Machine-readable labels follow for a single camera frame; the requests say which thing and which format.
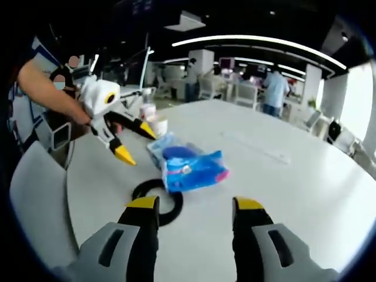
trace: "person's hand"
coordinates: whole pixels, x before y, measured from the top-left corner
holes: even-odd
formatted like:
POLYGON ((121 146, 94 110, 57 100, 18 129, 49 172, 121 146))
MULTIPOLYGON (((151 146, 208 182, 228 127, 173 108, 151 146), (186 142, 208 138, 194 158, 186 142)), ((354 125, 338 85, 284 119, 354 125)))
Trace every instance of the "person's hand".
POLYGON ((81 104, 77 100, 73 100, 69 115, 79 125, 88 125, 91 121, 91 118, 83 110, 81 104))

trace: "curved ceiling light strip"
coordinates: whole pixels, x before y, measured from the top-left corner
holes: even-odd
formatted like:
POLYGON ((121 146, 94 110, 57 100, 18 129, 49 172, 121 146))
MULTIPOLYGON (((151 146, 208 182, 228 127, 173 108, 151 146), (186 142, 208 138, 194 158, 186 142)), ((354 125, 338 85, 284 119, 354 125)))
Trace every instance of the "curved ceiling light strip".
POLYGON ((306 75, 305 72, 302 72, 302 71, 300 71, 300 70, 298 70, 298 69, 291 68, 291 67, 289 67, 289 66, 278 65, 278 67, 280 67, 280 68, 282 68, 282 69, 288 69, 289 71, 292 71, 292 72, 297 72, 297 73, 299 73, 299 74, 301 74, 301 75, 306 75))
POLYGON ((205 36, 205 37, 199 37, 199 38, 193 38, 188 39, 180 42, 175 42, 172 44, 172 47, 195 43, 195 42, 201 42, 201 41, 210 41, 210 40, 221 40, 221 39, 246 39, 246 40, 255 40, 255 41, 266 41, 266 42, 272 42, 277 44, 283 44, 290 47, 294 47, 297 49, 301 49, 304 51, 307 51, 309 53, 315 54, 316 56, 322 57, 325 60, 328 60, 329 62, 332 62, 333 64, 339 66, 342 69, 347 69, 347 67, 340 63, 339 61, 333 59, 332 57, 329 57, 328 55, 319 52, 318 50, 306 47, 304 45, 294 43, 291 41, 278 39, 278 38, 271 38, 271 37, 265 37, 265 36, 257 36, 257 35, 214 35, 214 36, 205 36))
POLYGON ((245 62, 251 62, 251 63, 261 63, 261 64, 264 64, 264 65, 270 65, 270 66, 274 65, 274 63, 272 63, 272 62, 256 60, 256 59, 240 58, 240 57, 235 57, 234 59, 237 60, 237 61, 245 61, 245 62))
POLYGON ((171 60, 165 60, 163 63, 173 63, 173 62, 181 62, 189 60, 189 58, 178 58, 178 59, 171 59, 171 60))
POLYGON ((305 81, 306 81, 306 80, 303 79, 303 78, 299 78, 298 76, 291 75, 291 74, 289 74, 289 73, 287 73, 287 72, 282 72, 281 74, 284 75, 284 76, 288 76, 289 78, 293 78, 293 79, 296 79, 296 80, 302 81, 302 82, 305 82, 305 81))

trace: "person's arm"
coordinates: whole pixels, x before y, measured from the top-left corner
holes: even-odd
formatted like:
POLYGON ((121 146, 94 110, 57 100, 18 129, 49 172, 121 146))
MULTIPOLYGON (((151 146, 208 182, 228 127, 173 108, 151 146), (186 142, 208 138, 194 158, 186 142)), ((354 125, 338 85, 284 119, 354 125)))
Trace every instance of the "person's arm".
POLYGON ((80 103, 64 91, 57 90, 53 82, 33 64, 32 60, 21 68, 17 81, 20 88, 34 102, 70 116, 80 125, 90 122, 90 117, 81 108, 80 103))

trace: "blue plastic bag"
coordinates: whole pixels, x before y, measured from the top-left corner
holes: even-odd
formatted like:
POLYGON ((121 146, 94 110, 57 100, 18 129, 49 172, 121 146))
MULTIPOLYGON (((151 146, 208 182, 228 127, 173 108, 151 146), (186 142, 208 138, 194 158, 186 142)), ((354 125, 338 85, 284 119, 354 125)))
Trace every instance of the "blue plastic bag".
POLYGON ((195 157, 173 157, 162 165, 162 180, 169 192, 185 192, 214 185, 227 177, 222 152, 195 157))

